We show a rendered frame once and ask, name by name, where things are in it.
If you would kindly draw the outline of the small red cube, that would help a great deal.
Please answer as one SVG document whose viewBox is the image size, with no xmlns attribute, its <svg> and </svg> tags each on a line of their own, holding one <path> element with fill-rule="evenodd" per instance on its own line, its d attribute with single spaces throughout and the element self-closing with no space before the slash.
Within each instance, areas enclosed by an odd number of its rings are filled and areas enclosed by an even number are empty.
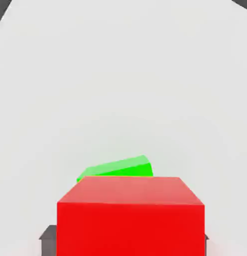
<svg viewBox="0 0 247 256">
<path fill-rule="evenodd" d="M 57 202 L 56 256 L 205 256 L 205 206 L 178 177 L 84 177 Z"/>
</svg>

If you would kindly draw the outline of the small green cube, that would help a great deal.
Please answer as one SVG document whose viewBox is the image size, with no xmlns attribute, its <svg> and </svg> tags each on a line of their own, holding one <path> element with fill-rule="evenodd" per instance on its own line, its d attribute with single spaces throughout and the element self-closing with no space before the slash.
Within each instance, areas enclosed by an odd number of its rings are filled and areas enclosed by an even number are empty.
<svg viewBox="0 0 247 256">
<path fill-rule="evenodd" d="M 153 177 L 152 165 L 145 155 L 87 167 L 77 178 L 78 183 L 86 176 Z"/>
</svg>

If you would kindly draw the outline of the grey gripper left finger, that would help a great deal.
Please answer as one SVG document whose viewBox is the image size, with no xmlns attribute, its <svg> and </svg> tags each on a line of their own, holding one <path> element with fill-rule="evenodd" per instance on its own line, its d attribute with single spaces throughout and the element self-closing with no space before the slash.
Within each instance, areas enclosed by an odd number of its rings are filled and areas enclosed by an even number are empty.
<svg viewBox="0 0 247 256">
<path fill-rule="evenodd" d="M 41 241 L 41 256 L 56 256 L 56 225 L 49 225 L 39 237 Z"/>
</svg>

